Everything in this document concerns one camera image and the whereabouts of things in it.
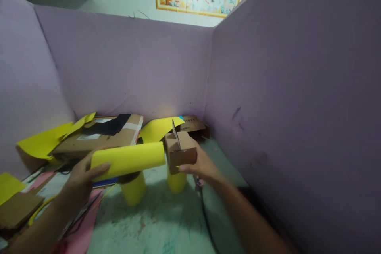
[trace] purple foam board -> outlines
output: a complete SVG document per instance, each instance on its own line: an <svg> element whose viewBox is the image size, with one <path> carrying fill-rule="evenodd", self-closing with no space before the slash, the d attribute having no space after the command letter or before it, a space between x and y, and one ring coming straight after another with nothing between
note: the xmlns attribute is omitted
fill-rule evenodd
<svg viewBox="0 0 381 254"><path fill-rule="evenodd" d="M36 6L78 117L203 117L212 28Z"/></svg>
<svg viewBox="0 0 381 254"><path fill-rule="evenodd" d="M381 249L380 44L380 0L246 0L214 31L205 121L306 253Z"/></svg>
<svg viewBox="0 0 381 254"><path fill-rule="evenodd" d="M30 174L18 141L73 121L33 5L0 0L0 173Z"/></svg>

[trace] black cable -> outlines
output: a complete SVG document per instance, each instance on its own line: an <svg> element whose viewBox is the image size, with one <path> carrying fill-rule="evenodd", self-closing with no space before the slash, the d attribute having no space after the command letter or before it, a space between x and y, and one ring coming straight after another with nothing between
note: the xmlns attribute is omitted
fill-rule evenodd
<svg viewBox="0 0 381 254"><path fill-rule="evenodd" d="M208 234L209 234L210 242L211 242L212 245L213 245L214 251L215 251L217 254L219 254L217 245L216 245L216 243L214 242L214 239L213 239L213 236L212 236L212 231L210 230L210 225L209 225L208 217L207 217L207 215L206 215L206 209L205 209L205 204L204 204L204 194L203 194L203 192L202 192L202 188L200 188L200 195L201 195L202 213L203 213L203 215L204 215L205 224L206 224L206 229L208 230Z"/></svg>

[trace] yellow cylinder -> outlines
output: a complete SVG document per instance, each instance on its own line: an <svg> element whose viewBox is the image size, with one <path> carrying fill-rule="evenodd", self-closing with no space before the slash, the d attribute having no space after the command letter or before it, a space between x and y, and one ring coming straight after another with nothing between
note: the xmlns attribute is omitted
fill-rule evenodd
<svg viewBox="0 0 381 254"><path fill-rule="evenodd" d="M96 151L91 159L91 168L105 162L111 163L109 170L94 182L165 165L163 142Z"/></svg>
<svg viewBox="0 0 381 254"><path fill-rule="evenodd" d="M177 173L172 175L169 171L169 167L167 167L167 182L173 193L182 192L187 183L187 174Z"/></svg>
<svg viewBox="0 0 381 254"><path fill-rule="evenodd" d="M146 193L147 185L142 171L119 177L119 184L129 206L140 203Z"/></svg>

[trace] cardboard box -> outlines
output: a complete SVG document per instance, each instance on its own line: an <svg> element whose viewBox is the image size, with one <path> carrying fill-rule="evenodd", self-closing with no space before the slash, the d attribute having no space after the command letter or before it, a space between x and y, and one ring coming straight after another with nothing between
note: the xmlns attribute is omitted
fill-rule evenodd
<svg viewBox="0 0 381 254"><path fill-rule="evenodd" d="M44 201L43 197L18 192L0 205L0 229L16 229L25 223Z"/></svg>
<svg viewBox="0 0 381 254"><path fill-rule="evenodd" d="M169 172L172 175L179 172L176 166L196 163L196 146L187 132L174 131L173 133L168 133L164 136L164 142L167 151Z"/></svg>
<svg viewBox="0 0 381 254"><path fill-rule="evenodd" d="M83 128L89 128L96 123L109 122L117 116L94 117L94 119L85 124ZM124 147L135 145L140 129L143 124L143 116L131 114L127 122L114 136L103 134L83 134L80 130L61 142L53 151L52 154L60 160L69 160L74 158L83 158L91 150L102 146Z"/></svg>
<svg viewBox="0 0 381 254"><path fill-rule="evenodd" d="M204 136L209 139L209 126L202 123L196 116L183 116L184 123L180 125L180 131L186 131L191 137Z"/></svg>

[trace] hand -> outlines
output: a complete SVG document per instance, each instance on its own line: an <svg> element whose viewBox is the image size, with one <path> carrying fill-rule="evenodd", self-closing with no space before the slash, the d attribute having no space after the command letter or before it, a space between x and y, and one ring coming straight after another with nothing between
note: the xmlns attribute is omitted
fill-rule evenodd
<svg viewBox="0 0 381 254"><path fill-rule="evenodd" d="M87 203L92 190L92 180L110 168L108 162L90 169L92 156L96 151L107 148L110 147L94 149L74 166L68 181L54 200L60 211L73 216Z"/></svg>
<svg viewBox="0 0 381 254"><path fill-rule="evenodd" d="M194 165L181 165L180 172L198 175L201 179L210 183L211 181L223 181L225 177L217 169L215 164L206 154L206 152L200 147L200 145L191 138L197 149L197 161Z"/></svg>

